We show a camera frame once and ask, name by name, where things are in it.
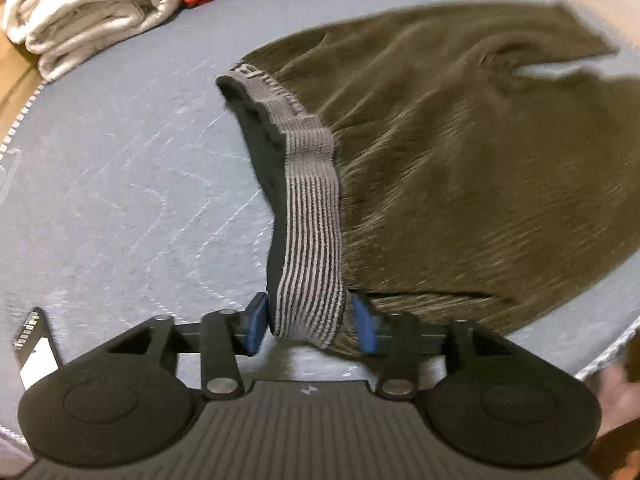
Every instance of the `mattress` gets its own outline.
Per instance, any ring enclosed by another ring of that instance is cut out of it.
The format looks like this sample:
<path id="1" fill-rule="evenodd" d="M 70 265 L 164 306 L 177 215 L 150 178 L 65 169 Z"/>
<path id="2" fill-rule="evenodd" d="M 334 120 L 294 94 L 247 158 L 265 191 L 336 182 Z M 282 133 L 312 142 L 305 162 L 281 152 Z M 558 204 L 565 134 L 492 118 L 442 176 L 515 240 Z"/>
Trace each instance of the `mattress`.
<path id="1" fill-rule="evenodd" d="M 0 162 L 1 431 L 20 439 L 22 385 L 10 339 L 31 305 L 46 309 L 69 361 L 151 316 L 193 322 L 244 308 L 264 290 L 272 216 L 215 87 L 218 74 L 305 27 L 453 1 L 460 0 L 217 0 L 45 86 Z M 640 55 L 575 9 L 621 45 L 617 57 L 585 64 L 640 75 Z M 584 375 L 634 332 L 639 272 L 636 254 L 511 339 Z M 239 364 L 248 378 L 375 379 L 366 363 L 272 338 Z M 427 380 L 439 366 L 426 370 Z M 178 375 L 197 386 L 195 356 L 180 360 Z"/>

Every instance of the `circular pad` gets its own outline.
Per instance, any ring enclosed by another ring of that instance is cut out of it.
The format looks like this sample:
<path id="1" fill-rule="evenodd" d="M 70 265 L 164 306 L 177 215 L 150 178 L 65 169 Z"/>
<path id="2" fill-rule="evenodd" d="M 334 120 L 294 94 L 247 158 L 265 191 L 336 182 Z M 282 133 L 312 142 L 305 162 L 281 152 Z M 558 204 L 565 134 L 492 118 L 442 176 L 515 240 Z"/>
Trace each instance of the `circular pad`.
<path id="1" fill-rule="evenodd" d="M 511 357 L 478 359 L 441 380 L 425 403 L 431 425 L 451 447 L 498 466 L 565 462 L 590 445 L 600 426 L 598 401 L 583 384 L 561 372 L 518 369 Z"/>
<path id="2" fill-rule="evenodd" d="M 18 421 L 34 450 L 68 465 L 135 462 L 172 444 L 193 415 L 189 389 L 142 355 L 99 354 L 23 395 Z"/>

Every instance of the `folded white towel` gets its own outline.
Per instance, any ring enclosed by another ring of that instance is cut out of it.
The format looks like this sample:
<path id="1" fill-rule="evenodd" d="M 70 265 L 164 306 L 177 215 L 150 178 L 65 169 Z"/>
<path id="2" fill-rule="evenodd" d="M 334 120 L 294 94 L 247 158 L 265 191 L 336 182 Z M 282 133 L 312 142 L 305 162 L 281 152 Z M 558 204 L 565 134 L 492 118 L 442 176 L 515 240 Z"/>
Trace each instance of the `folded white towel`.
<path id="1" fill-rule="evenodd" d="M 93 54 L 155 27 L 180 0 L 7 0 L 1 26 L 14 43 L 41 54 L 52 81 Z"/>

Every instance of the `white label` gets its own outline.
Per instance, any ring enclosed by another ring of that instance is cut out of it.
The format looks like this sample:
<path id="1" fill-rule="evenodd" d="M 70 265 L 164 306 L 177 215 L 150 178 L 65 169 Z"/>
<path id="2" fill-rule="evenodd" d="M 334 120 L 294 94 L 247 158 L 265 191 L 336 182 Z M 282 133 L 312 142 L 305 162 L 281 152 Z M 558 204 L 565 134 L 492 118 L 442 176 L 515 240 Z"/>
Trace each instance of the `white label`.
<path id="1" fill-rule="evenodd" d="M 28 390 L 41 378 L 48 376 L 57 369 L 58 363 L 53 355 L 49 340 L 46 337 L 41 337 L 27 358 L 22 370 L 20 370 L 24 389 Z"/>

